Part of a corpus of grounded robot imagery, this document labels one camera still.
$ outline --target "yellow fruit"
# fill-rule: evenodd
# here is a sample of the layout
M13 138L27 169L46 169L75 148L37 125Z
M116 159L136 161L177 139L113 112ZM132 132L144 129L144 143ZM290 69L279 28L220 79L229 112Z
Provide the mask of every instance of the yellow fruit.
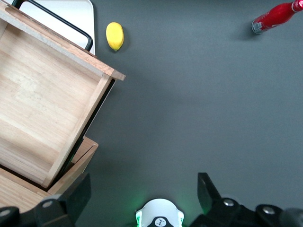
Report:
M124 41L122 26L117 22L110 23L106 28L106 39L114 51L119 50Z

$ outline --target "black handle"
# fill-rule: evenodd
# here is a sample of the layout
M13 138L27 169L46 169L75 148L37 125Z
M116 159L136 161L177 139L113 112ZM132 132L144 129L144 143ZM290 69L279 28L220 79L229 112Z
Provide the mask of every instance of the black handle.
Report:
M49 9L45 8L44 6L40 5L39 3L35 2L34 0L14 0L13 3L12 3L12 6L20 9L22 3L26 2L26 1L33 4L34 6L38 7L39 9L43 10L44 12L48 13L49 15L53 16L54 18L60 20L61 22L63 22L67 26L69 26L69 27L73 28L74 30L76 30L77 32L81 33L82 35L84 35L88 40L88 43L85 47L85 50L87 50L87 51L91 50L91 48L93 46L93 39L90 37L89 34L84 32L82 29L76 27L75 25L71 24L67 20L63 19L62 17L58 16L57 14L53 13Z

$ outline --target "wooden crate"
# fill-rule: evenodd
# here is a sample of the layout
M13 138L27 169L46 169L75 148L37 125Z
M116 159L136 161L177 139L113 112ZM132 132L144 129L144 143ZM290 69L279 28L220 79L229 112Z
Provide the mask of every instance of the wooden crate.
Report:
M124 78L0 0L0 165L48 188Z

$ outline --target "screw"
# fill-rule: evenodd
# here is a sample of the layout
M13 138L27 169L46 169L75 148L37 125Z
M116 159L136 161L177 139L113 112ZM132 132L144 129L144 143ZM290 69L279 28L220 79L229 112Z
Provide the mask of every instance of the screw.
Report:
M47 207L50 207L52 205L53 201L48 201L48 202L45 202L43 203L42 207L43 208L47 208Z
M10 210L4 210L2 212L0 212L0 217L6 216L10 213Z
M234 205L233 201L230 199L225 199L223 202L228 207L232 207Z
M274 209L272 209L271 207L263 207L263 211L266 213L266 214L275 214L275 211Z

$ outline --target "logo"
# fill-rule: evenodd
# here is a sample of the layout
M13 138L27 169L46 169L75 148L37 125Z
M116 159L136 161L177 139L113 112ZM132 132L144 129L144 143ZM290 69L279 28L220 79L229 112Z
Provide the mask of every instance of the logo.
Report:
M157 227L163 227L163 226L166 226L166 221L163 219L163 218L157 218L155 220L155 225Z

